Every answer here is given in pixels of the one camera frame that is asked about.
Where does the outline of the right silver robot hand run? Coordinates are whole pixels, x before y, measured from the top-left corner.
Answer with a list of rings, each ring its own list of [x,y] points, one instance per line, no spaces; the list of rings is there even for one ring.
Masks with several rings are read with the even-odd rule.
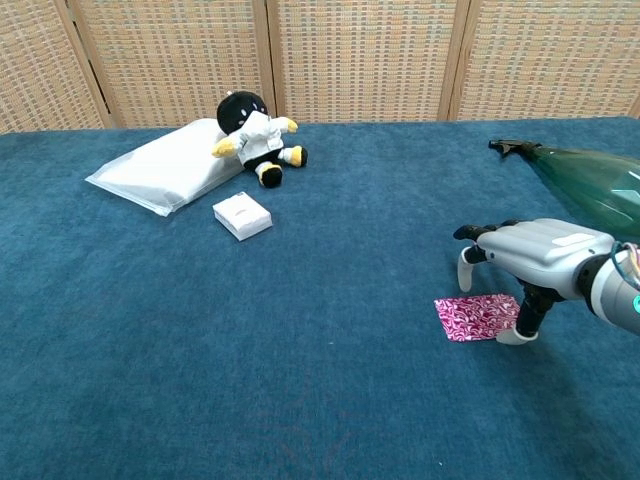
[[[597,317],[607,320],[602,299],[612,295],[621,281],[612,261],[614,238],[566,221],[540,218],[509,220],[501,224],[463,225],[457,240],[470,240],[458,257],[459,288],[472,286],[476,264],[488,262],[521,284],[524,299],[513,327],[498,333],[496,341],[516,346],[534,341],[554,304],[583,299]]]

